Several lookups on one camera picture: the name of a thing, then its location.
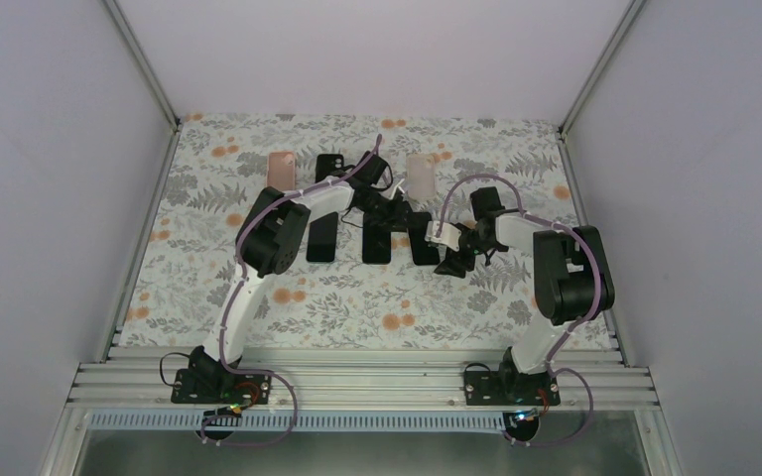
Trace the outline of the dark blue phone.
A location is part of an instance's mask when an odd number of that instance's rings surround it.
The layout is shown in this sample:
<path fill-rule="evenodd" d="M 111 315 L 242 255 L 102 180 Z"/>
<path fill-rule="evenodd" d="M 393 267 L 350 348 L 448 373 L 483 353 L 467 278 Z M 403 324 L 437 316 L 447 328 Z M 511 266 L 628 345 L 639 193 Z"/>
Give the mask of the dark blue phone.
<path fill-rule="evenodd" d="M 363 214 L 361 254 L 365 264 L 388 265 L 391 262 L 391 229 L 380 215 Z"/>

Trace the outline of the teal phone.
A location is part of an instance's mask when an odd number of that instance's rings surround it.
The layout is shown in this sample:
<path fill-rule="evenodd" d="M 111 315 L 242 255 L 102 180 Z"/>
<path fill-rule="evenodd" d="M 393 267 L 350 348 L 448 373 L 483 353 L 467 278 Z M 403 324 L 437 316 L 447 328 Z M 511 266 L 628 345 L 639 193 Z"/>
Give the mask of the teal phone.
<path fill-rule="evenodd" d="M 310 223 L 306 251 L 309 263 L 332 263 L 335 260 L 338 218 L 335 212 Z"/>

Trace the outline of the black phone case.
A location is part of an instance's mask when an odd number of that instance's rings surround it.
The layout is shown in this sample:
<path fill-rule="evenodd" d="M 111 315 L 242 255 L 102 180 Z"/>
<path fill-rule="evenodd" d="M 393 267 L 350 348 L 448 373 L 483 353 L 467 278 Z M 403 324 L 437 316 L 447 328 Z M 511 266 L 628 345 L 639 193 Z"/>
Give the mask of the black phone case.
<path fill-rule="evenodd" d="M 340 177 L 344 174 L 344 156 L 342 154 L 320 154 L 316 158 L 315 182 L 328 177 Z"/>

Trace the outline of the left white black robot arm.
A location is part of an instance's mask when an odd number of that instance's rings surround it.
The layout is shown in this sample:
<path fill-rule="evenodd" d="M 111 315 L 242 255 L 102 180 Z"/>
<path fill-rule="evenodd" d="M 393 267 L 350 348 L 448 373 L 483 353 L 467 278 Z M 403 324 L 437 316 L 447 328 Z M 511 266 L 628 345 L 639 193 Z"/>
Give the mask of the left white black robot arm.
<path fill-rule="evenodd" d="M 413 233 L 427 223 L 394 185 L 379 180 L 390 168 L 376 149 L 364 153 L 355 165 L 334 157 L 317 159 L 318 180 L 298 190 L 265 187 L 235 239 L 235 272 L 220 318 L 204 342 L 188 356 L 173 386 L 195 382 L 208 399 L 221 402 L 242 379 L 238 370 L 248 327 L 273 279 L 284 274 L 300 254 L 307 229 L 328 216 L 352 210 L 363 216 L 363 259 L 367 264 L 388 262 L 393 233 Z"/>

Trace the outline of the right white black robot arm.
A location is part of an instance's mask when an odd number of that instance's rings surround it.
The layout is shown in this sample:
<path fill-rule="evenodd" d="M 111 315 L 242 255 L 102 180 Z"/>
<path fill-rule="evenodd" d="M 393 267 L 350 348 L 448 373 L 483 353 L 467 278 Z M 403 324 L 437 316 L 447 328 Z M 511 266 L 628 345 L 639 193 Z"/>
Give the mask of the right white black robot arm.
<path fill-rule="evenodd" d="M 529 248 L 540 315 L 507 348 L 497 370 L 480 373 L 467 390 L 484 405 L 543 402 L 558 390 L 556 354 L 575 330 L 613 306 L 615 290 L 600 233 L 593 226 L 569 227 L 506 208 L 494 187 L 480 188 L 470 199 L 474 227 L 442 219 L 428 225 L 427 241 L 445 248 L 436 273 L 462 278 L 477 257 Z"/>

